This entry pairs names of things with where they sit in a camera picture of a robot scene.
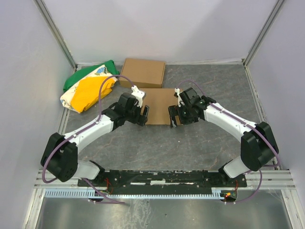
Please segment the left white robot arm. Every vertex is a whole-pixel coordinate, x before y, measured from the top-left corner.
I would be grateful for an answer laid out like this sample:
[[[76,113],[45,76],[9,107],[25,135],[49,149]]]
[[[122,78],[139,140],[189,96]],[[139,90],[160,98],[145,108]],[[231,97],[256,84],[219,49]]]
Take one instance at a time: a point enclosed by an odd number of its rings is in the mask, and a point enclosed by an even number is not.
[[[149,106],[142,104],[144,98],[143,91],[123,93],[117,102],[84,126],[64,135],[52,134],[41,158],[43,182],[51,183],[45,177],[46,172],[61,182],[71,178],[94,180],[100,176],[104,168],[93,161],[79,160],[78,154],[93,141],[116,130],[125,122],[144,126],[149,112]]]

